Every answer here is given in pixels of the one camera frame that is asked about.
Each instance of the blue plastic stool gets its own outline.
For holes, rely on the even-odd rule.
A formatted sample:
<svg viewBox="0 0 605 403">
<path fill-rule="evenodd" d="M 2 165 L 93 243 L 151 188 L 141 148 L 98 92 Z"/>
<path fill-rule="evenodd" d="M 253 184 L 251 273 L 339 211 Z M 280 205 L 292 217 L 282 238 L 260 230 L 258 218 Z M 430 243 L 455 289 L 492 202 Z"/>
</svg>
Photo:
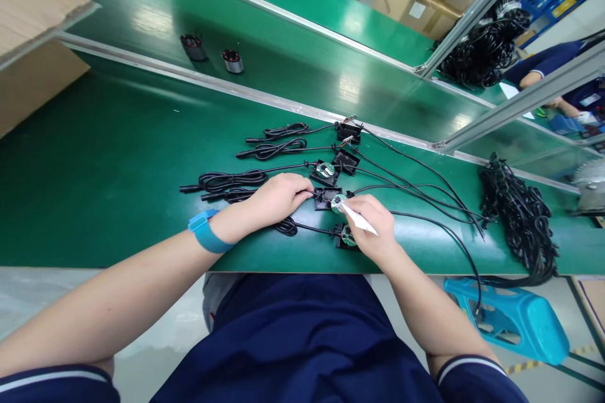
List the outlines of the blue plastic stool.
<svg viewBox="0 0 605 403">
<path fill-rule="evenodd" d="M 496 289 L 483 285 L 480 307 L 480 322 L 493 326 L 486 332 L 477 326 L 470 301 L 477 301 L 477 283 L 472 279 L 446 279 L 445 291 L 458 298 L 458 304 L 470 318 L 483 338 L 530 359 L 559 365 L 569 354 L 569 340 L 549 302 L 541 296 L 520 288 L 512 288 L 513 295 L 496 293 Z M 488 310 L 491 305 L 496 310 Z M 507 341 L 503 334 L 517 334 L 518 344 Z"/>
</svg>

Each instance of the person's left hand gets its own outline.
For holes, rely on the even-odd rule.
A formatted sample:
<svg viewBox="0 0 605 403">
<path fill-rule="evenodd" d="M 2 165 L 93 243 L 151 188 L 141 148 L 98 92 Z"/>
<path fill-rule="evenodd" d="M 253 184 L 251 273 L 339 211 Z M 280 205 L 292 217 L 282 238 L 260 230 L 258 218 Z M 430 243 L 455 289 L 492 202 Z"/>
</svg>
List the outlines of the person's left hand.
<svg viewBox="0 0 605 403">
<path fill-rule="evenodd" d="M 225 242 L 238 242 L 256 230 L 284 220 L 311 198 L 313 184 L 295 173 L 280 173 L 249 199 L 229 205 L 209 220 L 212 231 Z"/>
<path fill-rule="evenodd" d="M 284 220 L 313 194 L 309 178 L 296 173 L 280 173 L 263 184 L 241 205 L 253 221 L 254 230 Z"/>
</svg>

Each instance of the blue shirt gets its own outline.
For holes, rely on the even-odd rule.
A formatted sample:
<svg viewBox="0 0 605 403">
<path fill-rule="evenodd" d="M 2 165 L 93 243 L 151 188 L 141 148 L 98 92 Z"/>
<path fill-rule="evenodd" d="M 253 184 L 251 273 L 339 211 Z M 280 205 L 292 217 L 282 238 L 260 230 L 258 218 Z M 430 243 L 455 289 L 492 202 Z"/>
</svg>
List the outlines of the blue shirt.
<svg viewBox="0 0 605 403">
<path fill-rule="evenodd" d="M 4 403 L 118 402 L 111 378 L 83 365 L 0 380 Z M 214 328 L 178 365 L 153 402 L 448 402 L 527 400 L 496 363 L 451 360 L 433 381 L 397 338 L 363 276 L 242 278 Z"/>
<path fill-rule="evenodd" d="M 515 64 L 504 73 L 504 79 L 514 83 L 519 88 L 523 77 L 530 72 L 537 72 L 542 77 L 546 77 L 578 55 L 581 55 L 585 50 L 582 44 L 582 41 L 572 41 L 549 47 Z M 605 98 L 604 91 L 605 85 L 602 81 L 596 79 L 571 90 L 569 93 L 565 93 L 562 97 L 565 101 L 580 110 L 593 110 L 602 102 L 599 102 L 599 100 Z"/>
</svg>

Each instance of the electronic component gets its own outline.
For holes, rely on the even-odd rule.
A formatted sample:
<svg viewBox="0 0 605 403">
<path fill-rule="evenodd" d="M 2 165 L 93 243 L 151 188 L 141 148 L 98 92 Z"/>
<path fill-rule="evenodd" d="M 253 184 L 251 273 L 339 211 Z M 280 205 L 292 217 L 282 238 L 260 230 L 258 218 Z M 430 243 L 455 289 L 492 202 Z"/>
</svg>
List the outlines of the electronic component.
<svg viewBox="0 0 605 403">
<path fill-rule="evenodd" d="M 479 178 L 485 192 L 481 202 L 483 228 L 498 219 L 510 252 L 529 271 L 529 276 L 521 279 L 486 276 L 481 281 L 495 288 L 518 288 L 535 287 L 557 277 L 555 258 L 559 253 L 548 225 L 552 212 L 538 188 L 526 186 L 495 152 L 488 167 L 479 171 Z"/>
<path fill-rule="evenodd" d="M 353 233 L 351 227 L 348 224 L 340 224 L 334 227 L 336 233 L 336 247 L 337 249 L 345 249 L 352 252 L 361 252 L 357 243 L 353 239 Z"/>
<path fill-rule="evenodd" d="M 233 74 L 239 74 L 244 71 L 244 63 L 241 62 L 241 57 L 237 50 L 223 50 L 222 59 L 225 61 L 227 71 L 232 72 Z"/>
<path fill-rule="evenodd" d="M 330 200 L 333 200 L 338 194 L 342 194 L 341 188 L 315 188 L 315 193 L 320 197 L 315 197 L 316 211 L 329 211 L 331 209 Z"/>
<path fill-rule="evenodd" d="M 336 173 L 334 166 L 332 164 L 328 164 L 327 162 L 322 162 L 321 164 L 318 164 L 315 167 L 315 171 L 322 178 L 329 178 L 330 176 L 333 176 Z"/>
<path fill-rule="evenodd" d="M 296 139 L 289 140 L 282 144 L 266 144 L 261 143 L 256 145 L 256 147 L 252 150 L 240 151 L 235 155 L 238 159 L 243 159 L 247 156 L 254 156 L 259 161 L 267 161 L 278 154 L 296 154 L 301 151 L 311 151 L 311 150 L 323 150 L 323 149 L 331 149 L 336 152 L 336 145 L 332 144 L 328 147 L 313 147 L 307 148 L 307 141 L 298 137 Z"/>
<path fill-rule="evenodd" d="M 208 58 L 208 55 L 206 55 L 206 52 L 202 47 L 202 41 L 200 38 L 197 38 L 193 35 L 182 35 L 181 44 L 183 45 L 183 49 L 185 49 L 185 53 L 190 60 L 204 61 Z"/>
<path fill-rule="evenodd" d="M 336 214 L 342 214 L 342 211 L 339 208 L 340 202 L 342 202 L 343 200 L 346 200 L 347 197 L 342 195 L 342 194 L 338 194 L 335 195 L 332 198 L 332 201 L 330 202 L 330 208 L 332 209 L 332 211 L 334 211 Z"/>
<path fill-rule="evenodd" d="M 449 207 L 458 209 L 460 211 L 464 211 L 469 215 L 469 218 L 471 219 L 471 223 L 475 225 L 475 227 L 477 228 L 477 231 L 479 232 L 479 235 L 485 240 L 485 233 L 483 231 L 483 229 L 481 228 L 481 226 L 479 225 L 479 223 L 477 222 L 477 219 L 475 218 L 475 214 L 473 214 L 472 211 L 469 211 L 468 208 L 466 207 L 466 205 L 464 204 L 464 202 L 462 201 L 462 199 L 458 196 L 458 194 L 456 193 L 456 191 L 454 190 L 454 188 L 452 187 L 452 185 L 448 182 L 448 180 L 438 171 L 436 171 L 433 167 L 426 165 L 424 162 L 419 161 L 418 159 L 416 159 L 415 157 L 410 156 L 409 154 L 404 153 L 403 151 L 398 150 L 397 148 L 393 147 L 392 145 L 390 145 L 389 143 L 385 142 L 383 139 L 381 139 L 380 137 L 378 137 L 378 135 L 376 135 L 374 132 L 372 132 L 371 130 L 369 130 L 367 127 L 365 127 L 363 124 L 358 125 L 357 123 L 355 123 L 355 120 L 351 120 L 353 122 L 353 124 L 355 124 L 356 126 L 359 126 L 362 130 L 366 131 L 369 135 L 371 135 L 372 137 L 374 137 L 376 140 L 378 140 L 380 143 L 382 143 L 384 146 L 386 146 L 387 148 L 395 151 L 397 154 L 406 157 L 408 159 L 413 160 L 414 162 L 416 162 L 417 164 L 420 164 L 421 166 L 423 166 L 424 168 L 430 170 L 431 172 L 433 172 L 435 175 L 437 175 L 439 177 L 439 179 L 441 179 L 441 181 L 443 181 L 447 188 L 451 191 L 451 194 L 449 194 L 449 196 L 452 197 L 452 199 L 456 202 L 456 204 L 458 205 L 457 207 L 454 207 L 452 205 L 448 205 Z M 381 168 L 382 170 L 385 170 L 387 173 L 396 176 L 397 178 L 401 179 L 402 181 L 404 181 L 400 176 L 394 174 L 391 171 L 388 171 L 386 168 L 378 165 L 376 162 L 368 159 L 366 156 L 364 156 L 363 154 L 361 154 L 359 152 L 359 148 L 355 151 L 357 154 L 359 154 L 363 159 L 369 161 L 371 164 L 377 166 L 378 168 Z M 414 186 L 414 184 L 409 183 L 409 181 L 406 181 L 407 184 L 410 185 L 410 187 Z M 430 203 L 431 205 L 435 206 L 433 203 L 431 203 L 429 200 L 427 200 L 427 198 L 430 198 L 431 200 L 435 200 L 432 197 L 428 197 L 425 193 L 423 193 L 422 191 L 419 191 L 423 194 L 425 200 Z M 452 217 L 451 215 L 449 215 L 448 213 L 444 212 L 444 214 L 446 214 L 448 217 Z M 452 217 L 452 219 L 457 220 L 458 222 L 464 222 L 456 217 Z"/>
<path fill-rule="evenodd" d="M 336 124 L 337 138 L 340 141 L 347 140 L 349 137 L 349 143 L 353 145 L 359 145 L 361 143 L 361 128 L 351 123 L 337 123 Z"/>
<path fill-rule="evenodd" d="M 309 178 L 318 182 L 319 184 L 323 184 L 326 187 L 336 187 L 338 175 L 340 175 L 340 169 L 337 169 L 332 164 L 328 164 L 327 162 L 318 159 L 317 164 L 315 165 L 315 170 L 313 170 Z"/>
<path fill-rule="evenodd" d="M 269 179 L 267 173 L 300 167 L 309 168 L 310 165 L 315 165 L 315 163 L 311 164 L 307 161 L 304 161 L 302 164 L 276 167 L 266 170 L 248 170 L 242 173 L 206 172 L 200 175 L 197 180 L 197 184 L 179 186 L 178 190 L 182 193 L 193 193 L 198 191 L 216 193 L 225 192 L 227 189 L 237 186 L 260 186 Z"/>
<path fill-rule="evenodd" d="M 359 159 L 358 157 L 355 157 L 351 153 L 340 149 L 338 150 L 338 154 L 334 157 L 332 165 L 334 165 L 335 167 L 340 166 L 340 169 L 344 173 L 353 176 L 360 161 L 361 159 Z"/>
<path fill-rule="evenodd" d="M 529 28 L 530 16 L 521 0 L 498 0 L 444 58 L 439 75 L 464 87 L 498 84 L 502 68 L 517 59 L 515 39 Z"/>
<path fill-rule="evenodd" d="M 302 134 L 313 133 L 313 132 L 327 129 L 332 126 L 334 126 L 334 124 L 328 124 L 328 125 L 325 125 L 320 128 L 312 130 L 307 123 L 297 122 L 297 123 L 292 123 L 291 125 L 284 126 L 284 127 L 265 129 L 263 131 L 263 133 L 265 134 L 264 139 L 255 139 L 253 137 L 248 137 L 246 139 L 246 143 L 268 142 L 270 140 L 279 139 L 281 137 L 289 137 L 291 135 L 302 135 Z"/>
</svg>

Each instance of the small metal cylinder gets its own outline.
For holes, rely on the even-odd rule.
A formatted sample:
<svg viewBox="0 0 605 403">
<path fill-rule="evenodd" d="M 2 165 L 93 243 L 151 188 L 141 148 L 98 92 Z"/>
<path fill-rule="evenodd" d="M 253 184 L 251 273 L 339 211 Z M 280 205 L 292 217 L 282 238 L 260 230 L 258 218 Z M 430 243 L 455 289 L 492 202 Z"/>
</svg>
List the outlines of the small metal cylinder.
<svg viewBox="0 0 605 403">
<path fill-rule="evenodd" d="M 222 53 L 222 59 L 225 61 L 227 71 L 233 74 L 239 74 L 244 71 L 244 64 L 236 50 L 225 49 Z"/>
<path fill-rule="evenodd" d="M 181 36 L 181 44 L 190 60 L 204 61 L 208 58 L 202 47 L 202 41 L 199 38 L 193 35 L 183 35 Z"/>
</svg>

